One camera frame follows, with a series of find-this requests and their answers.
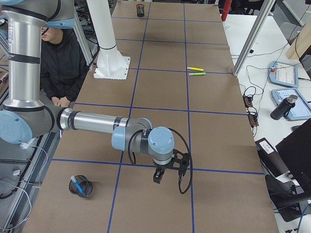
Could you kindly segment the blue highlighter marker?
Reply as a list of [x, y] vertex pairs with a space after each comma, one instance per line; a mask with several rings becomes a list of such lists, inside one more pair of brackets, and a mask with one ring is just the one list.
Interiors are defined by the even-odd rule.
[[79, 191], [79, 194], [81, 194], [83, 197], [85, 197], [86, 194], [85, 194], [83, 188], [77, 182], [75, 176], [72, 175], [70, 178], [71, 178], [72, 182], [74, 183], [75, 187], [77, 188], [77, 190]]

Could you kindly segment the black mesh pen cup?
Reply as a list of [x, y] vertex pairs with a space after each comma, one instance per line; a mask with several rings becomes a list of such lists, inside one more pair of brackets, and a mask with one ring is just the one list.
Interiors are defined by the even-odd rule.
[[144, 13], [144, 4], [140, 4], [140, 8], [136, 7], [136, 10], [137, 10], [137, 17], [144, 17], [144, 15], [145, 15], [145, 13]]
[[79, 185], [83, 188], [86, 196], [83, 197], [81, 194], [79, 194], [79, 191], [77, 190], [77, 188], [75, 187], [75, 185], [71, 179], [70, 179], [70, 183], [69, 183], [70, 193], [72, 193], [74, 195], [78, 195], [79, 197], [82, 197], [82, 198], [87, 198], [93, 190], [92, 182], [89, 181], [87, 179], [87, 177], [84, 175], [76, 175], [75, 178], [76, 178], [77, 182], [79, 183]]

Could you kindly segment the green highlighter marker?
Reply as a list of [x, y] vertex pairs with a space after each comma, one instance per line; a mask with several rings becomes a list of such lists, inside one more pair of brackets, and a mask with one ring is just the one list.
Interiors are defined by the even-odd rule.
[[192, 73], [188, 73], [189, 76], [202, 76], [202, 75], [206, 75], [205, 72], [192, 72]]

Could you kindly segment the yellow highlighter marker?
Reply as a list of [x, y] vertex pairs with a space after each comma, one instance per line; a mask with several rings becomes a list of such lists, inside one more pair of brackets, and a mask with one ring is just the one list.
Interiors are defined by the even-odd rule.
[[187, 70], [194, 71], [194, 72], [204, 72], [202, 68], [195, 68], [195, 67], [187, 67]]

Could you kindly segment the black water bottle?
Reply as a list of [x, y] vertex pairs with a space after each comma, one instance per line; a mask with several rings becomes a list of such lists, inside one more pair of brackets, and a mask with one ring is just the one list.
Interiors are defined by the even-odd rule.
[[295, 102], [298, 100], [297, 95], [289, 95], [270, 113], [270, 117], [274, 120], [279, 120], [281, 117], [286, 117], [289, 111], [295, 107]]

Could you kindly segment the black monitor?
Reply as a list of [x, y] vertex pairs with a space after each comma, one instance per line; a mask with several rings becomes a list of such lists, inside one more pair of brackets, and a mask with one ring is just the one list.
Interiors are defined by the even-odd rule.
[[276, 145], [276, 149], [304, 190], [311, 189], [311, 120], [308, 119]]

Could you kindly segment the robot teach pendant near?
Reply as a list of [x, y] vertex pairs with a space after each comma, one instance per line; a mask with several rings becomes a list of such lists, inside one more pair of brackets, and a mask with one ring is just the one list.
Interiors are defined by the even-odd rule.
[[274, 89], [271, 94], [277, 105], [270, 113], [272, 119], [279, 120], [285, 117], [290, 121], [296, 121], [311, 117], [311, 106], [297, 88]]

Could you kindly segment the robot teach pendant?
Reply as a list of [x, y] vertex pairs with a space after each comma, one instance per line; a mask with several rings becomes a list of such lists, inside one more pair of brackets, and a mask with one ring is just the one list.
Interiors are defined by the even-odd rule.
[[284, 87], [298, 87], [297, 65], [272, 61], [269, 65], [269, 80]]
[[270, 113], [272, 119], [279, 120], [285, 117], [290, 121], [296, 121], [311, 117], [311, 106], [297, 88], [274, 89], [271, 94], [277, 105]]

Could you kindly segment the robot teach pendant far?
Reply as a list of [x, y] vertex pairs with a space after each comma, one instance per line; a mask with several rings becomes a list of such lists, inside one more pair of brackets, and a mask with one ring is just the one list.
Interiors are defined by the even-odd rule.
[[298, 87], [297, 65], [272, 61], [269, 65], [269, 80], [284, 87]]

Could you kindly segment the white power strip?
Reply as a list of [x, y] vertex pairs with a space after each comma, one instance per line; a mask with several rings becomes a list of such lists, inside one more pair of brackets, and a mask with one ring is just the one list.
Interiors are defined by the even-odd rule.
[[19, 145], [19, 147], [20, 147], [21, 149], [23, 149], [23, 150], [26, 150], [26, 149], [28, 149], [30, 146], [32, 146], [33, 143], [34, 143], [33, 141], [22, 142], [22, 143]]

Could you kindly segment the seated person in black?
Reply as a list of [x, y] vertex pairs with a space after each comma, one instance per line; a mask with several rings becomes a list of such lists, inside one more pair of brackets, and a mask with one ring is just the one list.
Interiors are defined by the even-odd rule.
[[40, 87], [43, 100], [60, 107], [73, 104], [89, 68], [72, 29], [41, 29]]

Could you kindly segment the red cylinder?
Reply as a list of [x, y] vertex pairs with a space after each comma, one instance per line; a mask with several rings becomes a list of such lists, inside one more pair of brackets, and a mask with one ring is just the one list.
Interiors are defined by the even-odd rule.
[[223, 11], [222, 11], [222, 15], [221, 15], [222, 22], [226, 21], [227, 15], [230, 11], [231, 3], [232, 3], [232, 0], [226, 0], [225, 1]]

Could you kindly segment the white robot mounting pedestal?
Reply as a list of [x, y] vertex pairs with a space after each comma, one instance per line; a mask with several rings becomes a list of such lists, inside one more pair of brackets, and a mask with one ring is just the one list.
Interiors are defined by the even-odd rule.
[[117, 48], [108, 1], [88, 0], [87, 5], [100, 47], [94, 78], [126, 80], [131, 58]]

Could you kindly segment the aluminium frame post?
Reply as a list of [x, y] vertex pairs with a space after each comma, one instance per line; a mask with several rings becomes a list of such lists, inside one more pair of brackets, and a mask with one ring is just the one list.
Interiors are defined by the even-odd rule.
[[257, 16], [251, 31], [245, 41], [245, 44], [240, 52], [240, 55], [237, 59], [237, 62], [232, 70], [232, 74], [234, 76], [238, 76], [263, 24], [265, 23], [266, 18], [268, 17], [270, 10], [272, 9], [276, 0], [265, 0], [263, 5], [259, 11], [259, 15]]

